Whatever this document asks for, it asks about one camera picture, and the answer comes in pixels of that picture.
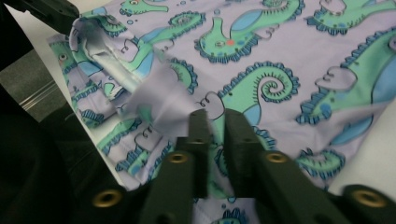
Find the patterned fabric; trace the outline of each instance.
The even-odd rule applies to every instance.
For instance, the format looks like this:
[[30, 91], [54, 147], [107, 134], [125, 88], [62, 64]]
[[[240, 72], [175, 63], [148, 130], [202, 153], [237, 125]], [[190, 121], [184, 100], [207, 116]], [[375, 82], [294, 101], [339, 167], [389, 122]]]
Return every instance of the patterned fabric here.
[[394, 0], [114, 0], [49, 44], [87, 126], [122, 119], [97, 147], [128, 189], [207, 111], [210, 197], [194, 223], [258, 222], [254, 200], [233, 197], [224, 108], [326, 189], [396, 95]]

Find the table surface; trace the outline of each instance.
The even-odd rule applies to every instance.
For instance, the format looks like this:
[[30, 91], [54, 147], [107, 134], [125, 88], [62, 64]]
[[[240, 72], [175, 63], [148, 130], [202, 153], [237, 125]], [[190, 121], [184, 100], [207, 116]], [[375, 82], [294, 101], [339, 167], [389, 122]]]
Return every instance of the table surface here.
[[[71, 0], [80, 12], [100, 7], [108, 0]], [[57, 32], [45, 23], [33, 17], [29, 12], [19, 12], [11, 7], [8, 10], [16, 19], [22, 30], [32, 42], [35, 51], [47, 66], [50, 74], [70, 104], [70, 95], [64, 78], [53, 53], [47, 44], [47, 38]], [[396, 202], [396, 102], [391, 103], [375, 124], [368, 137], [364, 140], [359, 152], [344, 168], [330, 186], [330, 192], [340, 194], [346, 185], [363, 184], [378, 189]], [[97, 144], [106, 131], [111, 130], [120, 120], [113, 116], [94, 130], [85, 128], [91, 140]]]

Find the seahorse print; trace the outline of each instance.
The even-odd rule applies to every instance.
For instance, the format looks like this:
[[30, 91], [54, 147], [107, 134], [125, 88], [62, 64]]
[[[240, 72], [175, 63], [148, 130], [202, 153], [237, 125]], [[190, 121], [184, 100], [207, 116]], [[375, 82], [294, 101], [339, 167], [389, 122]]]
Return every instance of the seahorse print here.
[[346, 35], [348, 29], [358, 26], [371, 15], [396, 9], [394, 0], [380, 3], [375, 0], [322, 0], [320, 4], [321, 10], [306, 18], [306, 22], [330, 35]]
[[126, 15], [131, 17], [132, 15], [143, 14], [146, 12], [152, 11], [163, 11], [167, 12], [169, 10], [166, 6], [155, 6], [148, 4], [145, 0], [126, 0], [121, 4], [122, 7], [120, 9], [121, 15]]
[[168, 145], [163, 149], [161, 156], [158, 157], [157, 160], [155, 160], [154, 166], [150, 168], [150, 170], [148, 172], [148, 182], [157, 176], [158, 172], [160, 171], [160, 167], [161, 167], [161, 163], [163, 162], [163, 158], [165, 158], [165, 156], [168, 153], [173, 152], [173, 151], [174, 151], [173, 144], [171, 142], [168, 142]]
[[316, 82], [318, 92], [301, 104], [297, 122], [315, 125], [339, 110], [392, 99], [396, 95], [392, 76], [396, 52], [390, 43], [395, 35], [396, 27], [367, 37], [340, 67], [329, 69]]
[[105, 116], [103, 114], [97, 114], [90, 109], [80, 111], [80, 114], [82, 121], [89, 128], [96, 127], [105, 121]]
[[168, 22], [170, 26], [154, 29], [140, 38], [135, 37], [132, 41], [137, 45], [138, 52], [131, 62], [122, 62], [122, 64], [131, 72], [137, 75], [146, 76], [151, 68], [154, 55], [153, 45], [162, 41], [174, 41], [197, 26], [203, 24], [205, 14], [198, 12], [183, 12]]
[[194, 94], [194, 89], [198, 86], [198, 76], [194, 73], [194, 68], [191, 64], [184, 60], [173, 58], [170, 60], [171, 68], [176, 72], [177, 78], [181, 81], [190, 94]]
[[146, 165], [149, 158], [149, 152], [136, 145], [133, 151], [129, 151], [124, 161], [117, 162], [116, 171], [126, 171], [131, 176], [135, 176], [137, 172]]
[[70, 50], [68, 42], [58, 41], [54, 43], [50, 43], [49, 47], [55, 54], [58, 59], [58, 64], [61, 66], [62, 73], [64, 74], [64, 78], [67, 78], [67, 74], [75, 67], [77, 67], [77, 63], [73, 58], [72, 51]]
[[332, 149], [324, 149], [319, 153], [313, 153], [310, 148], [302, 150], [295, 160], [300, 168], [306, 170], [311, 176], [319, 176], [327, 180], [336, 176], [346, 163], [344, 155]]
[[[254, 63], [233, 78], [231, 84], [224, 86], [218, 96], [225, 108], [242, 112], [250, 125], [255, 126], [262, 116], [259, 97], [265, 102], [279, 104], [297, 94], [299, 87], [298, 78], [282, 63]], [[218, 130], [223, 130], [221, 119], [214, 122]], [[254, 131], [261, 137], [265, 148], [275, 148], [272, 145], [275, 141], [265, 130], [255, 128]]]
[[118, 123], [116, 127], [97, 144], [97, 147], [105, 155], [108, 155], [110, 149], [117, 145], [123, 136], [135, 131], [141, 123], [141, 119], [127, 119]]
[[223, 217], [219, 220], [212, 222], [212, 224], [248, 224], [248, 217], [245, 211], [241, 211], [239, 208], [233, 209], [233, 211], [225, 210]]
[[105, 33], [111, 37], [119, 36], [127, 30], [126, 26], [122, 24], [122, 22], [110, 15], [95, 16], [93, 19], [96, 20]]
[[251, 10], [237, 18], [231, 26], [229, 37], [223, 34], [223, 19], [214, 17], [211, 30], [195, 41], [195, 48], [211, 63], [238, 62], [241, 57], [248, 56], [251, 48], [262, 39], [255, 32], [264, 28], [274, 29], [271, 26], [294, 20], [305, 6], [303, 0], [276, 1], [280, 4], [269, 2], [272, 1], [263, 1], [266, 6], [275, 7]]

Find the pink dot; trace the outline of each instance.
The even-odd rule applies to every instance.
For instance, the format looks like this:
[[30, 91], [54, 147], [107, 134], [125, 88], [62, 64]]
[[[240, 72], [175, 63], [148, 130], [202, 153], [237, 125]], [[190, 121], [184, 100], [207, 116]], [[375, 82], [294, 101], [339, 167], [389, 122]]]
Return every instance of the pink dot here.
[[234, 41], [233, 40], [227, 40], [226, 44], [232, 46], [234, 44]]

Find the brass screw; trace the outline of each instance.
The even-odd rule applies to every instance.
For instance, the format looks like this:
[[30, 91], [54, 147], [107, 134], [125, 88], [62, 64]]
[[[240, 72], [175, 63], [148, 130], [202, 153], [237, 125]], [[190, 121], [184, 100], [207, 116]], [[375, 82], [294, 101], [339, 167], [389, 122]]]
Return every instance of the brass screw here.
[[270, 154], [266, 155], [265, 158], [268, 161], [275, 162], [275, 163], [281, 163], [281, 162], [285, 162], [288, 160], [287, 157], [285, 157], [284, 155], [277, 153], [277, 152], [270, 153]]
[[107, 189], [104, 190], [93, 198], [92, 204], [95, 207], [111, 207], [117, 203], [119, 203], [122, 199], [122, 194], [115, 189]]
[[356, 201], [369, 207], [385, 207], [387, 202], [377, 193], [370, 190], [359, 189], [352, 193]]
[[172, 163], [183, 163], [187, 161], [189, 158], [181, 153], [173, 154], [171, 157], [169, 157], [169, 161]]

